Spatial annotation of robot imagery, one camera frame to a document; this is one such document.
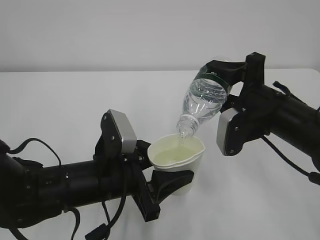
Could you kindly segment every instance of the black cable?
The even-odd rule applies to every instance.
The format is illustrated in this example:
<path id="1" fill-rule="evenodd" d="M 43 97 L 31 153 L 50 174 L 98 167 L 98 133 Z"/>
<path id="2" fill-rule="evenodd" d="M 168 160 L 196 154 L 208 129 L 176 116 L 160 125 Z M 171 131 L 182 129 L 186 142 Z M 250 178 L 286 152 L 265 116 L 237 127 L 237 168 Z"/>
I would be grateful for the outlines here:
<path id="1" fill-rule="evenodd" d="M 126 203 L 126 198 L 127 198 L 127 176 L 126 176 L 126 172 L 125 172 L 125 160 L 123 159 L 121 162 L 122 168 L 123 168 L 123 176 L 122 176 L 122 196 L 121 196 L 121 200 L 120 200 L 120 204 L 119 207 L 113 217 L 113 219 L 110 221 L 110 223 L 108 224 L 109 228 L 112 228 L 113 225 L 115 225 L 115 223 L 117 222 L 117 220 L 120 217 L 120 214 L 122 213 L 122 210 L 124 209 L 125 203 Z"/>
<path id="2" fill-rule="evenodd" d="M 124 209 L 124 206 L 126 203 L 126 198 L 127 198 L 127 176 L 126 176 L 126 172 L 125 172 L 125 160 L 122 158 L 122 159 L 119 159 L 119 161 L 120 161 L 121 167 L 123 169 L 123 172 L 122 172 L 122 195 L 121 195 L 119 207 L 116 210 L 114 217 L 109 222 L 109 220 L 108 220 L 109 214 L 107 211 L 107 207 L 104 207 L 105 203 L 103 203 L 103 201 L 102 201 L 101 203 L 102 203 L 103 209 L 105 210 L 105 215 L 107 217 L 108 225 L 101 224 L 99 227 L 97 227 L 96 229 L 94 229 L 93 231 L 91 231 L 90 233 L 88 233 L 85 236 L 86 240 L 96 240 L 96 239 L 107 240 L 110 236 L 111 228 L 115 225 L 115 223 L 119 219 L 119 217 Z"/>
<path id="3" fill-rule="evenodd" d="M 22 235 L 22 233 L 16 227 L 9 228 L 9 231 L 17 240 L 28 240 L 25 236 Z"/>
<path id="4" fill-rule="evenodd" d="M 75 217 L 75 226 L 74 226 L 74 229 L 73 229 L 73 232 L 72 232 L 72 235 L 71 235 L 71 240 L 74 240 L 76 232 L 77 232 L 77 230 L 79 228 L 79 225 L 80 225 L 80 212 L 75 207 L 68 208 L 65 211 L 65 213 L 67 213 L 67 212 L 72 212 L 74 214 L 74 217 Z"/>
<path id="5" fill-rule="evenodd" d="M 104 213 L 105 213 L 106 220 L 107 220 L 108 224 L 110 224 L 110 216 L 109 216 L 109 213 L 108 213 L 108 210 L 107 210 L 106 202 L 102 201 L 101 204 L 102 204 L 102 207 L 103 207 L 103 210 L 104 210 Z"/>
<path id="6" fill-rule="evenodd" d="M 20 146 L 18 146 L 16 149 L 13 149 L 13 150 L 10 150 L 8 151 L 8 154 L 12 154 L 12 155 L 15 155 L 15 154 L 18 154 L 20 153 L 23 149 L 25 149 L 25 147 L 27 146 L 28 143 L 32 142 L 32 141 L 36 141 L 36 142 L 39 142 L 43 145 L 45 145 L 55 156 L 56 158 L 58 159 L 59 161 L 59 166 L 61 166 L 61 160 L 59 158 L 59 156 L 56 154 L 56 152 L 48 145 L 46 144 L 44 141 L 38 139 L 38 138 L 29 138 L 27 140 L 25 140 L 23 143 L 20 144 Z"/>
<path id="7" fill-rule="evenodd" d="M 309 177 L 309 173 L 303 170 L 301 167 L 294 164 L 291 160 L 289 160 L 272 142 L 270 142 L 265 136 L 261 137 L 263 141 L 266 142 L 287 164 L 293 167 L 295 170 L 300 172 L 301 174 Z"/>

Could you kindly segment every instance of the plastic water bottle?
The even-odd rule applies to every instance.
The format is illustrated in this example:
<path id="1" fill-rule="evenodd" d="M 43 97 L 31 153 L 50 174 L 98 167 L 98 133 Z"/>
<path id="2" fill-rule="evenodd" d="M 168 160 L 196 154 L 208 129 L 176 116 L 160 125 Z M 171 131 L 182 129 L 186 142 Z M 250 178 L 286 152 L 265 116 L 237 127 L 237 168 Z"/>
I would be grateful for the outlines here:
<path id="1" fill-rule="evenodd" d="M 193 136 L 199 126 L 213 118 L 227 101 L 231 87 L 207 65 L 190 84 L 183 99 L 176 128 L 183 138 Z"/>

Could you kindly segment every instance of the water in cup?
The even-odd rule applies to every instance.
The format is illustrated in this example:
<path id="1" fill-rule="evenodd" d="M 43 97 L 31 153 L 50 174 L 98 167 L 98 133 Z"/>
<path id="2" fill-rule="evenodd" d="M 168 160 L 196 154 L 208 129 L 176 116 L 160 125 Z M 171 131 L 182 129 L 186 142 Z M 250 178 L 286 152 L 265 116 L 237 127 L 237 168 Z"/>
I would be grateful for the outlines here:
<path id="1" fill-rule="evenodd" d="M 175 162 L 186 160 L 195 154 L 195 151 L 185 147 L 183 144 L 179 144 L 175 148 L 158 153 L 154 157 L 153 162 L 157 165 L 169 165 Z"/>

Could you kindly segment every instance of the cable connector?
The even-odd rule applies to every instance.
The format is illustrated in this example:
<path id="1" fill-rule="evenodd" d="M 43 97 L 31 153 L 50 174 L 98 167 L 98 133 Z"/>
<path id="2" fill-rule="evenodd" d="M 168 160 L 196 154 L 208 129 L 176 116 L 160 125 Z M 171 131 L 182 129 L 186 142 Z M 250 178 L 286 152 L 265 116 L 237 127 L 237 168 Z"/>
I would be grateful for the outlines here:
<path id="1" fill-rule="evenodd" d="M 320 185 L 320 173 L 312 171 L 309 173 L 308 178 L 310 182 Z"/>
<path id="2" fill-rule="evenodd" d="M 85 240 L 103 240 L 110 235 L 110 227 L 104 223 L 94 229 L 92 232 L 85 235 Z"/>

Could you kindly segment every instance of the white wall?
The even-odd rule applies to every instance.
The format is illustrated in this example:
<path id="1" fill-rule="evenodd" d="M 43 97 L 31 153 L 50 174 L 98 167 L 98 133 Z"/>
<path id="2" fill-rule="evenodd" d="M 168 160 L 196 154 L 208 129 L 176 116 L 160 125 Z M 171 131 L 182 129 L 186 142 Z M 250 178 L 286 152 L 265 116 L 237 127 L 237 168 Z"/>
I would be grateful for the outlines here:
<path id="1" fill-rule="evenodd" d="M 320 70 L 319 0 L 2 0 L 0 71 L 198 69 L 257 51 Z"/>

